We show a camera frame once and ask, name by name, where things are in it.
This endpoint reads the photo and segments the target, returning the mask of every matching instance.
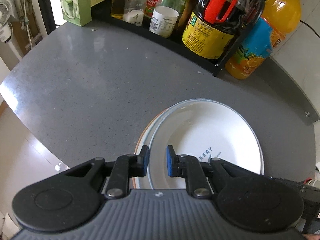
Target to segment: red label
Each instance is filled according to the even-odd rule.
[[[146,9],[144,12],[144,15],[148,18],[152,18],[152,14],[153,14],[153,10],[156,6],[158,0],[147,0],[147,5],[146,5]]]

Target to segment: fan grille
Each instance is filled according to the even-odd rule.
[[[0,0],[0,24],[4,25],[10,17],[11,4],[7,0]]]

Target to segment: barcode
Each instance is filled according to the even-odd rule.
[[[154,21],[152,21],[150,24],[150,28],[153,29],[154,31],[156,31],[157,27],[158,27],[158,25]]]

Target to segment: green carton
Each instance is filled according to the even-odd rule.
[[[60,0],[63,18],[84,26],[91,21],[90,0]]]

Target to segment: black rack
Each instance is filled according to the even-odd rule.
[[[200,67],[209,71],[213,76],[217,76],[222,70],[226,62],[232,57],[236,52],[237,48],[241,45],[244,39],[249,35],[250,31],[253,29],[254,25],[259,20],[266,0],[251,0],[251,15],[247,17],[247,22],[244,28],[232,39],[229,46],[226,48],[225,52],[217,60],[205,59],[191,50],[187,49],[182,43],[181,37],[171,36],[169,38],[163,38],[155,33],[149,31],[149,28],[144,28],[143,26],[137,27],[130,23],[124,22],[119,19],[115,19],[110,16],[111,11],[111,1],[105,0],[91,8],[92,19],[98,19],[113,25],[116,25],[125,30],[136,33],[142,37],[145,37],[151,41],[154,41],[179,55],[193,61]]]

